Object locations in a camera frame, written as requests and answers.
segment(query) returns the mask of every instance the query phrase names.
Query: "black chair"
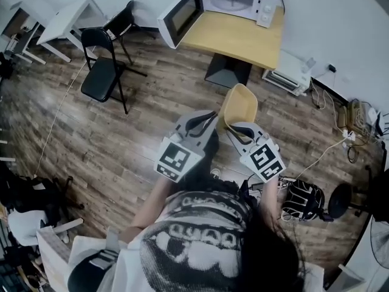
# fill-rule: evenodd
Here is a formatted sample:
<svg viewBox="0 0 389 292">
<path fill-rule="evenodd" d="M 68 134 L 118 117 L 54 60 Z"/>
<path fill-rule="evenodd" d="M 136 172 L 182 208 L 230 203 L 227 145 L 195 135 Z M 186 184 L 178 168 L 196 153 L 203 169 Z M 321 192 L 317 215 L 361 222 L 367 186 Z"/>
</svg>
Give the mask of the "black chair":
<svg viewBox="0 0 389 292">
<path fill-rule="evenodd" d="M 147 32 L 146 30 L 142 29 L 140 26 L 138 26 L 134 21 L 134 15 L 133 15 L 133 7 L 134 7 L 134 0 L 129 1 L 127 3 L 127 6 L 113 19 L 111 19 L 105 26 L 103 27 L 105 30 L 110 31 L 114 38 L 112 40 L 118 39 L 120 42 L 120 45 L 123 48 L 124 53 L 126 54 L 130 64 L 133 64 L 133 61 L 129 54 L 127 53 L 126 48 L 124 47 L 123 43 L 123 36 L 124 34 L 129 31 L 132 27 L 138 28 L 141 32 L 147 34 L 149 37 L 155 39 L 155 37 Z"/>
<path fill-rule="evenodd" d="M 120 83 L 120 76 L 122 75 L 124 69 L 135 72 L 136 74 L 144 77 L 147 77 L 147 75 L 128 68 L 122 61 L 116 60 L 112 40 L 110 39 L 107 31 L 102 28 L 84 29 L 81 34 L 81 43 L 83 45 L 86 62 L 90 70 L 81 86 L 81 92 L 95 100 L 98 100 L 99 102 L 106 102 L 110 97 L 112 97 L 113 99 L 123 103 L 124 111 L 128 114 L 126 102 L 123 96 L 122 84 Z M 96 60 L 88 57 L 86 48 L 90 46 L 103 47 L 111 53 L 112 59 L 99 57 Z M 93 67 L 91 67 L 91 60 L 95 61 Z M 120 100 L 111 96 L 116 84 L 119 86 Z"/>
</svg>

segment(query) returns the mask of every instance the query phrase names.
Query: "white table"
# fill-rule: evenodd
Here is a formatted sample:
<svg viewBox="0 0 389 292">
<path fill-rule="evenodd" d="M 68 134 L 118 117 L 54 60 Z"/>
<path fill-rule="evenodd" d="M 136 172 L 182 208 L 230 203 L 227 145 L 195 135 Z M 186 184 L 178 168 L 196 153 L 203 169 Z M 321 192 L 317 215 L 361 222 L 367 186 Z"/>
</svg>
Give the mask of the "white table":
<svg viewBox="0 0 389 292">
<path fill-rule="evenodd" d="M 39 38 L 37 44 L 45 46 L 44 43 L 50 40 L 65 37 L 71 43 L 77 46 L 81 51 L 84 51 L 81 41 L 71 34 L 71 30 L 74 30 L 77 35 L 81 36 L 81 31 L 75 26 L 75 22 L 77 21 L 78 17 L 80 17 L 80 15 L 84 12 L 87 6 L 90 6 L 98 16 L 101 16 L 102 23 L 106 21 L 103 12 L 93 0 L 77 0 L 74 3 L 62 8 L 50 20 L 46 29 Z M 86 51 L 91 58 L 97 58 L 97 56 L 94 55 L 89 49 L 87 49 Z"/>
</svg>

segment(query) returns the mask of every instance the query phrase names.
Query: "graphic t-shirt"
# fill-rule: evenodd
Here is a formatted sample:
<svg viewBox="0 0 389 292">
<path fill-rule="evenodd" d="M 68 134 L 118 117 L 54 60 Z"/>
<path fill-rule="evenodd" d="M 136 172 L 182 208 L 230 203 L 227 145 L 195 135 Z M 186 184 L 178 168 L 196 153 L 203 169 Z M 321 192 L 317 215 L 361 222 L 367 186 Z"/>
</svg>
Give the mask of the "graphic t-shirt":
<svg viewBox="0 0 389 292">
<path fill-rule="evenodd" d="M 249 215 L 243 199 L 230 193 L 169 197 L 155 224 L 120 251 L 113 283 L 105 278 L 102 291 L 234 290 Z"/>
</svg>

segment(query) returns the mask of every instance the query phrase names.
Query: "person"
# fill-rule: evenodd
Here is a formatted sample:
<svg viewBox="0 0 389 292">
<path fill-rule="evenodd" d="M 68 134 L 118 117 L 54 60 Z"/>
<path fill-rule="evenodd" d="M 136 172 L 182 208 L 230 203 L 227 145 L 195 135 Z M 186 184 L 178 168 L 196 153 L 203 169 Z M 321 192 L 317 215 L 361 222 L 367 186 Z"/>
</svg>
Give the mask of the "person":
<svg viewBox="0 0 389 292">
<path fill-rule="evenodd" d="M 98 291 L 303 291 L 299 250 L 277 223 L 278 177 L 257 207 L 236 183 L 211 175 L 218 148 L 214 132 L 205 158 L 179 184 L 157 180 L 120 234 L 127 245 L 111 283 L 105 278 Z"/>
</svg>

